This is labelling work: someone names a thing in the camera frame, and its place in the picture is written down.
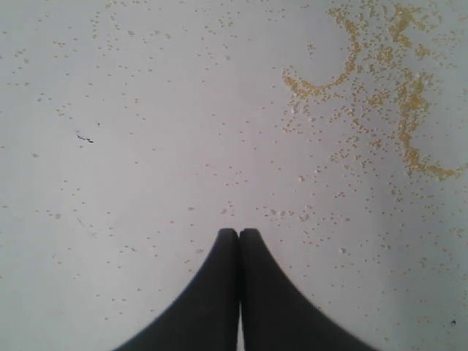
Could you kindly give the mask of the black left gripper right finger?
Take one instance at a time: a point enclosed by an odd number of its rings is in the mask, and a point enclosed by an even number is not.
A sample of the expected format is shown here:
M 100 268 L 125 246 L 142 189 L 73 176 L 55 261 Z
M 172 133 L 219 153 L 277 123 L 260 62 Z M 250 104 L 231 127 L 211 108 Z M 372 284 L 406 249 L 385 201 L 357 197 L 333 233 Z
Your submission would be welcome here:
M 245 350 L 372 350 L 316 308 L 289 280 L 259 230 L 239 235 Z

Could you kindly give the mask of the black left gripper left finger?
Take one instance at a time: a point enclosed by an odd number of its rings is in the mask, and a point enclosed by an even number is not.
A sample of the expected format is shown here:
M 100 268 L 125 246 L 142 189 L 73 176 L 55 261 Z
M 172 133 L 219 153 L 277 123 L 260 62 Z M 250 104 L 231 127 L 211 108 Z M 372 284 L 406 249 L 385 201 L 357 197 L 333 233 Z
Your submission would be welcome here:
M 238 234 L 221 229 L 184 291 L 118 350 L 236 350 L 239 321 Z

